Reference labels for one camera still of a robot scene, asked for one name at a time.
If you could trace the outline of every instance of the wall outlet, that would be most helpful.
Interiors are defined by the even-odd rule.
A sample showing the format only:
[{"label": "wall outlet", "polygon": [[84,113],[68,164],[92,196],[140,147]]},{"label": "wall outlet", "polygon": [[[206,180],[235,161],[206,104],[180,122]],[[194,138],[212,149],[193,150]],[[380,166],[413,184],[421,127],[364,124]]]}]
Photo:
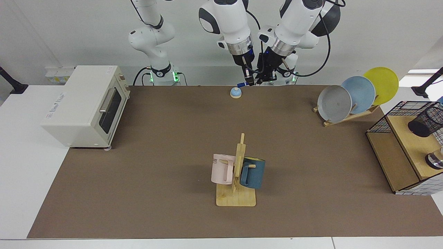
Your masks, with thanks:
[{"label": "wall outlet", "polygon": [[73,72],[74,68],[46,68],[45,77],[52,84],[64,85]]}]

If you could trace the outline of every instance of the black cable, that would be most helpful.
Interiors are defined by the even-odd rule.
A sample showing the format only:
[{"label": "black cable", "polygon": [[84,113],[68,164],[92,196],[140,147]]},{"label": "black cable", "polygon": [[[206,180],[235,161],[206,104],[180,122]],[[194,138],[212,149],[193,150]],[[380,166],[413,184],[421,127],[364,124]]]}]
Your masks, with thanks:
[{"label": "black cable", "polygon": [[136,77],[134,78],[134,82],[132,83],[133,86],[136,85],[137,78],[141,74],[141,72],[143,72],[143,70],[150,70],[150,68],[149,67],[144,67],[144,68],[140,69],[140,71],[137,73]]},{"label": "black cable", "polygon": [[319,16],[320,16],[320,20],[321,20],[321,22],[323,23],[323,26],[325,26],[326,36],[327,36],[327,38],[328,38],[328,55],[326,56],[325,62],[323,63],[323,65],[322,65],[317,71],[315,71],[314,73],[311,73],[311,74],[306,74],[306,75],[300,75],[300,74],[297,74],[297,73],[293,73],[293,72],[291,72],[291,70],[290,70],[288,67],[286,67],[286,65],[285,65],[286,69],[287,69],[292,75],[295,75],[295,76],[298,76],[298,77],[309,77],[309,76],[312,76],[312,75],[314,75],[314,74],[320,72],[320,70],[323,69],[324,66],[326,65],[326,63],[328,62],[329,55],[331,54],[331,38],[330,38],[330,36],[329,36],[329,31],[328,31],[328,28],[326,27],[326,23],[325,23],[325,21],[323,20],[322,15],[319,14]]},{"label": "black cable", "polygon": [[[253,13],[251,13],[249,10],[246,10],[246,13],[248,13],[250,16],[252,16],[252,18],[254,18],[255,22],[257,23],[258,26],[258,30],[261,29],[260,23],[258,22],[258,19],[254,16]],[[263,41],[260,41],[261,44],[261,53],[263,53]]]},{"label": "black cable", "polygon": [[261,64],[262,64],[261,71],[253,70],[252,68],[250,68],[250,67],[248,66],[248,64],[245,63],[246,58],[245,58],[244,56],[242,56],[242,58],[244,59],[243,64],[245,65],[245,67],[246,67],[248,70],[250,70],[253,74],[261,74],[261,73],[264,72],[264,55],[263,55],[263,53],[261,53]]},{"label": "black cable", "polygon": [[177,73],[177,74],[183,74],[183,77],[185,78],[185,84],[188,85],[188,82],[186,81],[186,75],[184,73]]},{"label": "black cable", "polygon": [[339,4],[339,3],[337,3],[337,1],[332,1],[332,0],[326,0],[326,2],[330,2],[330,3],[334,4],[334,5],[339,6],[339,7],[344,7],[344,6],[346,6],[346,2],[345,2],[345,0],[342,0],[343,4]]},{"label": "black cable", "polygon": [[144,81],[143,81],[143,79],[144,79],[144,76],[145,75],[149,75],[149,76],[151,76],[151,73],[145,73],[145,74],[143,74],[142,76],[141,76],[141,85],[142,86],[144,86]]},{"label": "black cable", "polygon": [[137,12],[137,14],[138,14],[139,17],[140,17],[140,20],[141,20],[142,22],[144,22],[144,21],[143,21],[143,18],[141,18],[140,13],[138,12],[138,9],[137,9],[136,5],[134,4],[134,2],[133,2],[132,0],[130,0],[130,1],[131,1],[132,5],[134,6],[134,9],[136,9],[136,12]]}]

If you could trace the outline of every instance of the mug handle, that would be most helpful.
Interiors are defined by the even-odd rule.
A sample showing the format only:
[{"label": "mug handle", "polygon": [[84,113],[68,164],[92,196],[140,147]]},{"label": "mug handle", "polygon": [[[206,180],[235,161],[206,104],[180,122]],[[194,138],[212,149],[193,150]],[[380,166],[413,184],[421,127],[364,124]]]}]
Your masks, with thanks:
[{"label": "mug handle", "polygon": [[250,164],[247,167],[243,167],[243,172],[246,174],[245,186],[249,185],[249,183],[248,183],[249,168],[256,168],[256,165]]},{"label": "mug handle", "polygon": [[220,160],[220,162],[223,163],[223,164],[227,164],[228,165],[228,167],[225,167],[225,173],[224,173],[224,178],[223,178],[223,180],[225,182],[227,182],[228,181],[228,174],[229,174],[228,169],[230,167],[234,166],[234,161],[232,161],[232,160]]}]

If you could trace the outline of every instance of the black wire basket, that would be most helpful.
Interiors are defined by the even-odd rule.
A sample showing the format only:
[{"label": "black wire basket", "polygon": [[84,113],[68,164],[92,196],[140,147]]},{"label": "black wire basket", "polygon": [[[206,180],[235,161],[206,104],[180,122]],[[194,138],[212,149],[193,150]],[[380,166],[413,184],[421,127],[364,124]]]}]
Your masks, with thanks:
[{"label": "black wire basket", "polygon": [[443,109],[436,106],[426,108],[408,123],[409,130],[420,137],[428,137],[443,128]]}]

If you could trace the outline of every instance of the plate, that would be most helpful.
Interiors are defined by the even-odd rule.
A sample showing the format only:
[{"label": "plate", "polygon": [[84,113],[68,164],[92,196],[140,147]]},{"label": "plate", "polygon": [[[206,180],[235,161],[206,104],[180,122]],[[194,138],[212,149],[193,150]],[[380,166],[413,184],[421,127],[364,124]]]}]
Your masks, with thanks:
[{"label": "plate", "polygon": [[348,117],[352,108],[349,92],[341,86],[328,86],[317,101],[319,114],[326,121],[338,123]]},{"label": "plate", "polygon": [[359,114],[369,109],[375,100],[375,87],[363,76],[353,76],[342,83],[352,98],[352,106],[356,105],[351,114]]},{"label": "plate", "polygon": [[398,91],[398,77],[387,67],[376,67],[364,75],[374,84],[377,99],[374,105],[381,105],[390,101]]}]

